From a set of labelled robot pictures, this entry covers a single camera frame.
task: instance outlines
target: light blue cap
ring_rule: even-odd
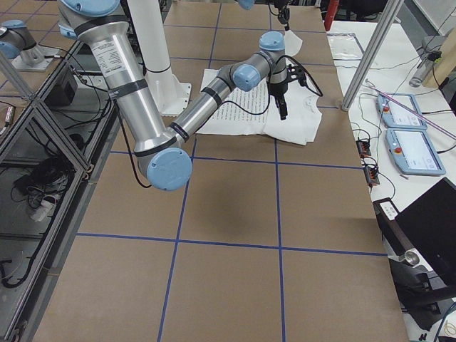
[[[174,191],[183,187],[192,174],[192,160],[180,148],[170,147],[157,153],[147,167],[147,178],[153,187]]]
[[[107,16],[113,12],[120,0],[62,0],[69,9],[83,16]]]
[[[60,28],[60,33],[62,36],[65,36],[66,38],[69,39],[77,39],[76,33],[74,33],[74,30],[72,28],[69,28],[67,26],[59,24],[58,27]]]
[[[259,47],[266,51],[285,50],[284,36],[278,31],[266,32],[259,39]]]
[[[17,47],[5,41],[0,41],[0,51],[3,52],[8,59],[15,59],[15,57],[19,56],[21,53]]]
[[[22,29],[23,27],[27,27],[27,25],[18,19],[7,20],[1,23],[2,26],[5,26],[7,29]]]
[[[243,91],[251,91],[259,84],[260,80],[261,75],[258,69],[250,64],[238,66],[233,73],[234,84]]]
[[[251,9],[253,5],[255,4],[255,0],[239,0],[239,5],[243,9]]]

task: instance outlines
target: computer monitor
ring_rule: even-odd
[[[445,284],[456,285],[456,186],[442,178],[395,219]]]

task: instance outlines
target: blue cap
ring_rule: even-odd
[[[120,0],[62,0],[69,9],[83,16],[107,16],[119,6]]]
[[[192,174],[192,160],[180,148],[170,147],[157,153],[147,167],[147,178],[153,187],[174,191],[183,187]]]
[[[69,28],[67,26],[59,24],[58,27],[60,27],[60,33],[62,36],[69,38],[69,39],[77,39],[77,35],[74,32],[72,28]]]
[[[255,4],[255,0],[239,0],[239,5],[243,9],[251,9],[253,5]]]
[[[15,57],[21,54],[20,50],[17,47],[5,41],[0,41],[0,51],[3,52],[5,57],[8,59],[15,59]]]
[[[22,29],[23,27],[27,27],[27,25],[18,19],[7,20],[1,23],[2,26],[5,26],[7,29]]]
[[[261,81],[261,75],[257,68],[250,64],[242,64],[237,67],[233,73],[233,81],[236,87],[243,91],[251,91],[255,88],[259,81]]]
[[[259,47],[266,51],[285,50],[284,36],[278,31],[266,32],[259,39]]]

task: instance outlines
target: red fire extinguisher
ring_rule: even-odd
[[[339,7],[339,0],[331,0],[328,5],[328,13],[325,16],[325,30],[329,31],[331,29],[331,24],[333,23],[334,17],[337,14],[337,9]]]

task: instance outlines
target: tablet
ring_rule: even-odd
[[[438,176],[446,173],[424,130],[390,128],[386,130],[386,142],[395,164],[403,174]]]
[[[416,98],[412,94],[391,94],[391,96],[418,114],[422,114]],[[402,108],[397,103],[383,97],[381,94],[377,97],[377,109],[388,128],[407,128],[413,130],[426,130],[428,128],[425,121],[413,115],[405,108]]]

